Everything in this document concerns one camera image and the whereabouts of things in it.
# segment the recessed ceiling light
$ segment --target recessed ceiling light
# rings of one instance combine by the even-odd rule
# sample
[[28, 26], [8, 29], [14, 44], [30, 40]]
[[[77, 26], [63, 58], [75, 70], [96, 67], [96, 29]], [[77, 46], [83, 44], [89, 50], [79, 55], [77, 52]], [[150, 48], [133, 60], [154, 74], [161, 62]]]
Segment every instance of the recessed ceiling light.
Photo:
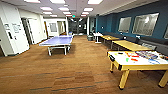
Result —
[[24, 1], [29, 3], [40, 3], [39, 0], [24, 0]]
[[72, 15], [66, 15], [66, 16], [72, 16]]
[[50, 7], [40, 7], [42, 10], [53, 10]]
[[57, 15], [50, 15], [51, 17], [57, 17]]
[[69, 11], [69, 9], [66, 8], [66, 7], [60, 7], [59, 9], [60, 9], [61, 11]]
[[64, 14], [71, 14], [71, 12], [63, 12]]
[[65, 7], [67, 7], [68, 5], [64, 5]]
[[93, 11], [93, 8], [84, 8], [84, 11]]
[[82, 17], [85, 17], [86, 15], [81, 15]]
[[64, 0], [50, 0], [52, 3], [56, 3], [56, 4], [65, 4]]
[[89, 12], [82, 12], [82, 14], [89, 14]]
[[52, 14], [51, 12], [43, 12], [44, 14]]
[[103, 0], [89, 0], [88, 4], [100, 4]]

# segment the light fixture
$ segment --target light fixture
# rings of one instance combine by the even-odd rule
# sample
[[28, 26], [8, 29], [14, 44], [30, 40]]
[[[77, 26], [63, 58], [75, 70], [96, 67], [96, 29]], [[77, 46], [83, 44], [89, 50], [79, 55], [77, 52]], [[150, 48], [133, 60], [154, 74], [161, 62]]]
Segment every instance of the light fixture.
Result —
[[84, 8], [84, 11], [93, 11], [93, 8]]
[[24, 0], [24, 1], [29, 3], [40, 3], [39, 0]]
[[56, 3], [56, 4], [65, 4], [64, 0], [50, 0], [52, 3]]
[[52, 14], [51, 12], [43, 12], [44, 14]]
[[71, 14], [71, 12], [63, 12], [64, 14]]
[[58, 8], [58, 9], [60, 9], [61, 11], [69, 11], [69, 9], [66, 8], [66, 7], [60, 7], [60, 8]]
[[81, 15], [82, 17], [85, 17], [86, 15]]
[[42, 10], [53, 10], [53, 9], [51, 9], [50, 7], [40, 7]]
[[82, 12], [82, 14], [89, 14], [89, 12]]
[[68, 5], [65, 4], [64, 6], [67, 7]]
[[57, 15], [50, 15], [51, 17], [57, 17]]
[[66, 15], [66, 16], [70, 16], [71, 17], [72, 15]]
[[103, 0], [89, 0], [88, 4], [100, 4]]

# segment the wooden floor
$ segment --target wooden floor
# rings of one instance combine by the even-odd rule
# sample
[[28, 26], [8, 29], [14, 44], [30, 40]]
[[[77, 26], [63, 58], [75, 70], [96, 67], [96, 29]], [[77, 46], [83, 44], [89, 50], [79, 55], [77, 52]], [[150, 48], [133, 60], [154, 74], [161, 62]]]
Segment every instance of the wooden floor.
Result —
[[0, 94], [168, 94], [158, 87], [164, 71], [130, 71], [124, 90], [122, 72], [110, 73], [103, 44], [74, 36], [70, 52], [31, 45], [17, 56], [0, 57]]

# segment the dark wall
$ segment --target dark wall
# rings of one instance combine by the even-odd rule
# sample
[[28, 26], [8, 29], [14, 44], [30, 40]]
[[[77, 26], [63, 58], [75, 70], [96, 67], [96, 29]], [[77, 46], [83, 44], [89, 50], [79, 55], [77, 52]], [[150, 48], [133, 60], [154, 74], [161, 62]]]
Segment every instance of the dark wall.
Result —
[[106, 16], [99, 16], [98, 17], [99, 20], [97, 22], [99, 27], [97, 28], [97, 30], [101, 29], [100, 26], [102, 25], [102, 21], [106, 21], [106, 30], [104, 31], [101, 30], [102, 32], [120, 33], [118, 32], [120, 18], [131, 17], [129, 33], [123, 33], [123, 35], [135, 37], [136, 35], [132, 34], [135, 17], [153, 13], [159, 13], [159, 16], [153, 31], [153, 35], [150, 37], [157, 39], [164, 39], [164, 34], [166, 32], [166, 28], [168, 25], [168, 0], [161, 0], [159, 2], [154, 2], [148, 5], [130, 9], [117, 14], [108, 14]]

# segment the tabletop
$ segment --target tabletop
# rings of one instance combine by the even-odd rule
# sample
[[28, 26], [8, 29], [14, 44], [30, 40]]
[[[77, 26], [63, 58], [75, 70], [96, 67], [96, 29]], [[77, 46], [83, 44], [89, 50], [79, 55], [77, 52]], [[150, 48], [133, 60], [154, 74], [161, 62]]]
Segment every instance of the tabletop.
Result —
[[120, 45], [120, 46], [123, 46], [131, 51], [151, 50], [147, 47], [144, 47], [144, 46], [141, 46], [141, 45], [138, 45], [136, 43], [132, 43], [132, 42], [129, 42], [126, 40], [117, 40], [117, 41], [113, 41], [113, 42]]

